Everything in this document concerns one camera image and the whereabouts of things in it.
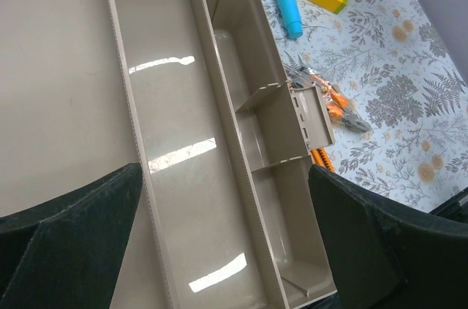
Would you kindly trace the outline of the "orange utility knife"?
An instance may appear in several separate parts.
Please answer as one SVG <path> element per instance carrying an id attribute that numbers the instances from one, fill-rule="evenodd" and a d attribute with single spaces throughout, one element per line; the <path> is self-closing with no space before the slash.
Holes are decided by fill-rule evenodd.
<path id="1" fill-rule="evenodd" d="M 312 154 L 313 162 L 316 165 L 319 165 L 332 172 L 335 172 L 335 169 L 333 168 L 331 160 L 324 148 L 317 148 L 317 149 L 311 150 L 311 154 Z"/>

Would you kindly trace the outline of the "taupe plastic tool box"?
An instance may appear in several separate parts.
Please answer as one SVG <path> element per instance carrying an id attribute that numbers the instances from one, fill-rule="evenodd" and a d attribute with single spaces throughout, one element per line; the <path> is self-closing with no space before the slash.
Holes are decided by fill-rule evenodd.
<path id="1" fill-rule="evenodd" d="M 109 308 L 335 294 L 308 184 L 332 143 L 261 0 L 1 0 L 1 218 L 141 165 Z"/>

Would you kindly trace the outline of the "orange handled pliers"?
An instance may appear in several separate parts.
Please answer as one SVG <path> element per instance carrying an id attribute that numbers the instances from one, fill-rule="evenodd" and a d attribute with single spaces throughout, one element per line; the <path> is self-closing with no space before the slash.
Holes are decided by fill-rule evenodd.
<path id="1" fill-rule="evenodd" d="M 360 134 L 372 131 L 372 127 L 359 115 L 351 101 L 315 69 L 309 66 L 297 68 L 285 66 L 284 68 L 293 88 L 308 88 L 312 85 L 318 87 L 332 122 L 339 123 L 350 131 Z"/>

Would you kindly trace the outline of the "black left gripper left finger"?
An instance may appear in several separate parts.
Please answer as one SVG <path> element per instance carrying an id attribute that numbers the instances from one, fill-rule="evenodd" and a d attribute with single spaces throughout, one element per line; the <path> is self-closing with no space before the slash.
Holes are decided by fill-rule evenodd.
<path id="1" fill-rule="evenodd" d="M 138 163 L 1 218 L 2 308 L 109 308 L 143 186 Z"/>

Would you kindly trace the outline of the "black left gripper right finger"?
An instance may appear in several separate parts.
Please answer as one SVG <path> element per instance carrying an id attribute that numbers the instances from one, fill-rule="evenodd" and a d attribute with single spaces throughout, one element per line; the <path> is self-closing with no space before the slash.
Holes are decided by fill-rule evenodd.
<path id="1" fill-rule="evenodd" d="M 467 306 L 467 223 L 407 207 L 316 165 L 309 190 L 337 288 L 320 308 Z"/>

